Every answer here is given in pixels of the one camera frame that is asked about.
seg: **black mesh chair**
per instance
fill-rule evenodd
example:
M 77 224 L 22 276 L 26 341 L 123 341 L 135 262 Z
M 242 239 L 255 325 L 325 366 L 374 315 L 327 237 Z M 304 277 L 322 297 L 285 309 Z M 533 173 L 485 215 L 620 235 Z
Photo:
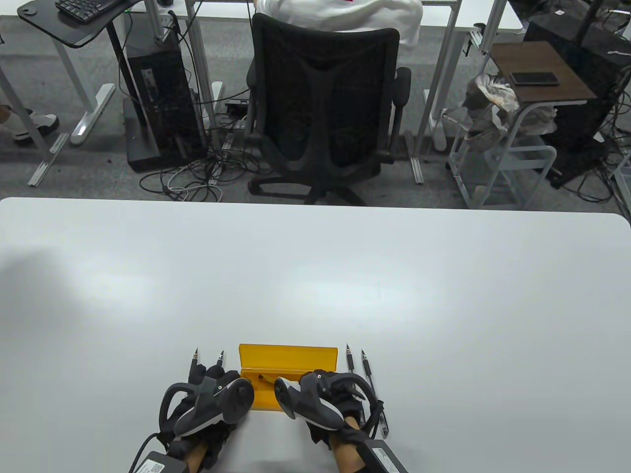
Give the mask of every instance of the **black mesh chair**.
M 260 149 L 280 177 L 250 181 L 250 193 L 313 204 L 334 192 L 350 204 L 365 205 L 348 186 L 393 162 L 390 148 L 410 97 L 410 70 L 396 69 L 399 32 L 320 32 L 257 13 L 252 34 L 246 142 Z M 266 184 L 311 189 L 308 194 L 264 192 Z

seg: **black phone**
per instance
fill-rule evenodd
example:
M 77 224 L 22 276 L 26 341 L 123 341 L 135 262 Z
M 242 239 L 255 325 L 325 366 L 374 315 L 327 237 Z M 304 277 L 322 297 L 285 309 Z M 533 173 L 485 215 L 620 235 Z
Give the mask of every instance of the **black phone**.
M 510 75 L 516 86 L 555 86 L 558 77 L 553 73 L 512 73 Z

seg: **white sneaker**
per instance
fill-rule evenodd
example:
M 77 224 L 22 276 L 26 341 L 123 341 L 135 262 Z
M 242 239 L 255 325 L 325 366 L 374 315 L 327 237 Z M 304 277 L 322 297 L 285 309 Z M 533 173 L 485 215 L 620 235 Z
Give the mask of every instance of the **white sneaker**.
M 42 136 L 53 133 L 59 127 L 59 118 L 57 118 L 56 115 L 41 115 L 28 108 L 27 112 Z M 20 120 L 17 115 L 15 115 L 15 118 L 16 119 L 11 119 L 10 126 L 6 126 L 11 131 L 15 142 L 20 145 L 33 143 L 33 138 L 28 134 L 27 128 L 24 126 L 24 123 L 22 123 L 22 120 Z

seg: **yellow plastic holder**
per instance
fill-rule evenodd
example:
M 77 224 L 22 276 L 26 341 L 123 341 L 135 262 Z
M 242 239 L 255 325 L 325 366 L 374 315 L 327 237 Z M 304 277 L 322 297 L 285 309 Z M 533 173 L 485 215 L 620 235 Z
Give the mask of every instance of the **yellow plastic holder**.
M 254 387 L 255 411 L 280 411 L 274 394 L 274 381 L 283 377 L 298 381 L 313 370 L 336 371 L 338 349 L 284 345 L 239 345 L 241 376 Z

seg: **white shirt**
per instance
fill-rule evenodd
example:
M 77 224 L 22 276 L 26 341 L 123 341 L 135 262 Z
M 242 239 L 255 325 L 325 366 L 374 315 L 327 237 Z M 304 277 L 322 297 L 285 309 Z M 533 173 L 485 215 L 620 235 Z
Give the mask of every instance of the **white shirt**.
M 256 11 L 310 30 L 345 33 L 395 28 L 405 47 L 418 42 L 423 16 L 420 0 L 258 0 Z

